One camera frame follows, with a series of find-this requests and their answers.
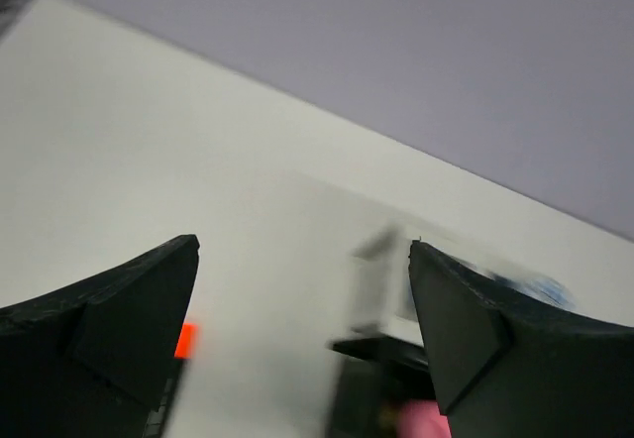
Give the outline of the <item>orange capped black highlighter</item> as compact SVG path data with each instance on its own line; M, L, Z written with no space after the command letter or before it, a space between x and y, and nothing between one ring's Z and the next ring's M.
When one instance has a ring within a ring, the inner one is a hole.
M146 422L144 438L162 438L166 435L172 413L174 412L182 380L192 358L198 327L193 323L184 323L180 332L176 350L168 370L167 381L163 389L159 407L153 410Z

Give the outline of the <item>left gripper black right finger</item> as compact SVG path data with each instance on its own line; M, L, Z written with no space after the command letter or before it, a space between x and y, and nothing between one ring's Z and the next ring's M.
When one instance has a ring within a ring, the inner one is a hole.
M409 278L455 437L629 437L633 331L525 295L415 241Z

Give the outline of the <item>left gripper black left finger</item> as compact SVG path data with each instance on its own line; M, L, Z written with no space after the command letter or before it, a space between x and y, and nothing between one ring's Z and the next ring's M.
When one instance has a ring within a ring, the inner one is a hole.
M197 237L180 235L3 307L2 436L163 436L198 266Z

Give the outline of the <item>pink capped tube of clips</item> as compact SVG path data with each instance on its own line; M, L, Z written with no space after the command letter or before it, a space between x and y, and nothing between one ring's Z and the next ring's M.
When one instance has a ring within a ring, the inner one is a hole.
M440 413L433 400L406 402L397 419L398 438L450 438L451 431L446 416Z

